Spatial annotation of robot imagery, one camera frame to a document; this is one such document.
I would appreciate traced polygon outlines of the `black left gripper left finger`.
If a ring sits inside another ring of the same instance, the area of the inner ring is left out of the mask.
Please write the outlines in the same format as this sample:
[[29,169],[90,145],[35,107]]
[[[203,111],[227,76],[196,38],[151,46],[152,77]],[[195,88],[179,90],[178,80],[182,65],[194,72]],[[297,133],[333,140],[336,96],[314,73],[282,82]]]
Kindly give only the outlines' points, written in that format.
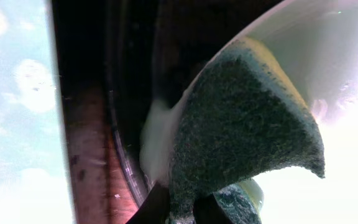
[[143,204],[126,224],[164,224],[169,212],[169,189],[156,182]]

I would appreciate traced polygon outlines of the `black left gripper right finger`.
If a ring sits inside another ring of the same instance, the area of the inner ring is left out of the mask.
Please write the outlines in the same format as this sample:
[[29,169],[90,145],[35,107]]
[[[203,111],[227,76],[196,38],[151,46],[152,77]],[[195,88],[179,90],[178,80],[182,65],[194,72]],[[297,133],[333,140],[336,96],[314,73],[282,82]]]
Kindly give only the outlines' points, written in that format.
[[213,194],[195,200],[193,214],[196,224],[233,224]]

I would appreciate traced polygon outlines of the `green and yellow sponge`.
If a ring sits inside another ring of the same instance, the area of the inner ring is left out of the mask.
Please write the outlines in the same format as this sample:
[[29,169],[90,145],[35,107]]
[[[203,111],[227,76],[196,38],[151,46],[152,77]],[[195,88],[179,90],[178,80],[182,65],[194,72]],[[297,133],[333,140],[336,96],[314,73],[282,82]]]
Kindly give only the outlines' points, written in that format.
[[228,185],[297,166],[324,177],[324,146],[303,97],[273,53],[242,37],[197,75],[184,97],[170,162],[170,219]]

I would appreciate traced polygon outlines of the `pale green plate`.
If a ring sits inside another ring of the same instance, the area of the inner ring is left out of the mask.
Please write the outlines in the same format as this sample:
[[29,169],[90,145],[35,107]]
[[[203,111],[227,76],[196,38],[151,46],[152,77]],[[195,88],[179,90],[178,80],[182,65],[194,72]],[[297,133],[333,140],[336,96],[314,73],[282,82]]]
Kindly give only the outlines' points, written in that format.
[[324,177],[297,166],[271,170],[213,192],[218,205],[233,223],[358,223],[358,1],[275,2],[203,65],[178,100],[154,98],[142,169],[151,184],[169,189],[173,139],[190,85],[225,46],[250,37],[273,53],[313,115]]

